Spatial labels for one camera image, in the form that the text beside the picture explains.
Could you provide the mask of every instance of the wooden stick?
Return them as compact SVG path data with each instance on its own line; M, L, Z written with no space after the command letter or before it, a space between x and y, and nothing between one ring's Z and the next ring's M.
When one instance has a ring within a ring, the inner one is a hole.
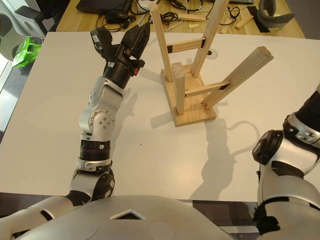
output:
M193 40L180 41L180 42L167 44L166 48L169 54L177 53L177 52L182 52L186 50L201 48L205 44L205 41L206 39L202 37L202 38L197 38Z
M229 83L230 83L229 80L225 80L225 81L214 83L214 84L210 84L210 85L207 85L207 86L195 87L195 88L192 88L190 90L186 90L184 92L184 97L185 98L189 98L189 97L192 97L192 96L195 96L195 95L209 93L209 92L212 92L213 89L228 85Z
M149 5L149 11L152 17L152 22L154 25L156 37L158 39L159 47L160 47L160 52L164 64L164 69L165 69L165 75L166 78L168 79L169 82L172 82L174 77L170 65L170 59L169 59L169 54L167 50L167 44L166 44L166 39L164 35L164 29L162 27L162 22L160 19L160 13L158 9L158 5L153 2Z
M186 20L186 21L194 21L194 22L205 22L206 17L205 16L199 16L199 15L192 15L192 14L178 14L178 19Z
M215 38L216 32L220 25L221 19L227 9L229 0L216 0L214 2L213 10L211 11L210 19L206 25L206 28L203 33L203 38L206 38L204 46L199 48L196 52L192 67L191 73L194 78L198 77L199 72L204 64L206 55L209 48L211 47L212 41Z
M232 19L231 19L230 17L228 17L228 18L225 20L224 24L230 24L230 23L232 23ZM221 30L220 30L220 33L221 33L221 34L226 34L227 31L228 31L228 29L229 29L229 27L230 27L230 25L223 26L223 27L221 28Z
M247 24L247 22L249 22L251 19L253 19L254 16L250 15L250 16L247 16L245 17L244 19L242 19L240 22L238 22L236 25L235 25L235 29L240 29L242 28L245 24Z
M235 90L244 81L250 78L264 65L270 62L274 57L264 46L257 47L236 69L234 69L224 80L230 81L230 84L216 91L212 91L203 101L204 109L212 108L221 99Z
M176 62L172 64L172 71L174 75L174 91L175 91L175 102L176 111L179 115L185 112L185 81L186 73L181 62Z

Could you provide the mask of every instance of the robotic hand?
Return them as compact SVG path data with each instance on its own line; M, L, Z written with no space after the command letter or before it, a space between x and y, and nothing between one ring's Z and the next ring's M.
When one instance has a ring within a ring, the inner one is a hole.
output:
M267 239L320 239L320 194L304 180L320 162L320 85L285 119L283 130L262 136L252 155L260 165L253 219L260 234Z
M150 24L134 26L121 43L112 45L112 36L104 27L91 32L93 44L106 60L103 76L92 89L87 108L79 118L82 128L80 157L67 196L49 197L28 209L0 219L0 239L12 240L58 218L84 204L108 197L115 186L111 170L110 141L115 116L125 95L130 77L145 64L140 59L149 40Z

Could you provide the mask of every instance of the computer mouse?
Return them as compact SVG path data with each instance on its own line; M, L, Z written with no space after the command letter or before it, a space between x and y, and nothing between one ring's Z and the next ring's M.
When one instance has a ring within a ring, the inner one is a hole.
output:
M111 10L106 13L106 22L108 24L120 24L128 20L128 13L122 10Z

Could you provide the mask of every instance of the wood plank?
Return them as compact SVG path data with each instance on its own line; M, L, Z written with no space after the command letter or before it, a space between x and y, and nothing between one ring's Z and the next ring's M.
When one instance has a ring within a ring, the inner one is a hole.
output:
M227 33L227 31L228 31L228 29L229 29L229 27L230 27L230 23L232 23L232 19L231 19L230 17L228 17L228 18L225 20L224 24L229 24L229 25L222 26L222 28L221 28L221 30L220 30L220 33L221 33L221 34L226 34L226 33Z
M169 82L172 82L174 77L173 77L173 73L172 73L172 69L171 69L171 65L170 65L170 59L169 59L166 39L165 39L165 35L164 35L164 29L162 28L160 12L159 12L157 4L155 2L151 3L149 5L149 10L150 10L150 14L152 17L153 26L155 27L155 33L156 33L156 37L157 37L157 40L159 43L160 52L161 52L167 80Z
M205 22L207 21L205 16L193 15L193 14L178 14L178 19L192 21L192 22Z
M250 16L247 16L245 17L244 19L242 19L240 22L238 22L236 25L235 25L235 29L240 29L242 28L245 24L247 24L251 19L253 19L254 16L250 15Z
M183 68L185 71L185 81L188 83L190 88L198 88L204 86L204 82L202 81L200 75L196 78L193 78L193 76L191 75L191 65L184 65ZM184 113L182 115L179 115L176 108L177 104L174 83L168 82L165 69L161 70L161 79L163 82L166 97L168 99L173 122L176 127L209 121L217 117L215 111L212 108L204 109L203 105L201 104L202 100L207 96L206 93L186 98L184 102Z
M173 85L176 102L176 111L179 115L184 114L185 111L185 81L186 73L181 62L172 64L173 71Z
M221 19L227 9L229 0L216 0L211 11L210 19L208 20L207 26L203 33L203 38L205 38L205 43L202 48L199 48L196 52L192 67L191 73L193 77L198 77L202 65L206 59L209 48L215 38L218 27L220 26Z
M200 86L200 87L192 88L190 90L186 90L184 92L184 96L185 96L185 98L189 98L189 97L192 97L195 95L209 93L209 92L212 92L214 89L221 87L221 86L228 85L229 83L230 83L229 80L225 80L225 81L210 84L207 86Z
M191 49L201 48L205 40L206 40L205 38L201 37L201 38L188 40L188 41L170 43L170 44L167 44L166 47L169 54L178 53L178 52L183 52Z
M257 47L239 66L237 66L224 80L230 84L221 90L211 92L203 101L205 109L211 109L221 99L244 83L253 74L270 62L274 57L264 46Z

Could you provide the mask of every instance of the floor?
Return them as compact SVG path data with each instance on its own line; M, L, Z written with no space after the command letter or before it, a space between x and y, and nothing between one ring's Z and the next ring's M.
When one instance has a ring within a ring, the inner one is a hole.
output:
M286 0L289 8L295 13L304 35L308 39L320 40L320 0ZM11 113L27 80L30 68L13 70L0 92L0 142ZM0 216L12 214L25 209L49 196L0 193ZM222 202L222 201L193 201L193 207L218 226L252 226L252 212L255 202ZM229 233L241 232L230 230ZM258 233L234 233L239 240L255 240Z

